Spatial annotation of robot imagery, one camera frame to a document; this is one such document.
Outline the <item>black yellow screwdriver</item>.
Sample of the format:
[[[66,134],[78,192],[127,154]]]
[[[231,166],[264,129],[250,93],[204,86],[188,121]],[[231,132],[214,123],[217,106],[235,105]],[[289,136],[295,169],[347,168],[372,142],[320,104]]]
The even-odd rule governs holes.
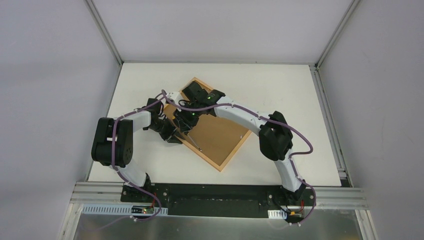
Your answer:
[[[190,136],[190,132],[189,131],[183,131],[182,132],[182,134],[184,135],[184,138],[188,141],[188,142],[191,142],[192,143],[192,145],[197,149],[197,150],[199,150],[200,152],[202,152],[203,150],[202,150],[202,148],[196,143],[196,141],[194,140],[194,138],[192,138],[191,136]]]

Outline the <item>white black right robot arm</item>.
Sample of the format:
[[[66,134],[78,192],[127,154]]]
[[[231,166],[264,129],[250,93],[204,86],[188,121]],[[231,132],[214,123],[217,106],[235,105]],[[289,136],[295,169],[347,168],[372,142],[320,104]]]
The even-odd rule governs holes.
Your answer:
[[[165,96],[176,107],[173,122],[184,135],[189,134],[202,115],[233,121],[257,135],[260,152],[274,161],[281,177],[284,200],[290,205],[303,200],[306,184],[299,179],[296,166],[289,159],[293,148],[293,133],[287,127],[282,113],[275,111],[264,116],[259,111],[242,106],[219,90],[205,90],[195,81],[182,92],[171,92]]]

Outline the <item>yellow wooden picture frame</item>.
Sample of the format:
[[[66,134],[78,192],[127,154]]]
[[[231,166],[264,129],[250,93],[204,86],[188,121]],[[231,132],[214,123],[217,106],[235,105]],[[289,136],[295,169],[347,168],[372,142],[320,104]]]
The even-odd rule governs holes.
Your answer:
[[[189,132],[202,148],[202,152],[185,138],[182,139],[182,144],[221,172],[251,133],[250,130],[233,121],[204,114],[199,117],[197,125]]]

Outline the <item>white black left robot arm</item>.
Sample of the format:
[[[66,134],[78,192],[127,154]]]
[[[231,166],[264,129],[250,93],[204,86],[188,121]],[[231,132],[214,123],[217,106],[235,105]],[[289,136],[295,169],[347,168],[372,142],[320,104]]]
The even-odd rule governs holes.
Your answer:
[[[101,117],[91,148],[93,161],[121,174],[124,182],[134,184],[133,195],[140,202],[152,198],[150,177],[136,167],[134,154],[134,133],[152,130],[170,144],[182,144],[182,135],[164,113],[164,104],[156,98],[149,98],[146,106],[135,109],[130,115],[120,118]]]

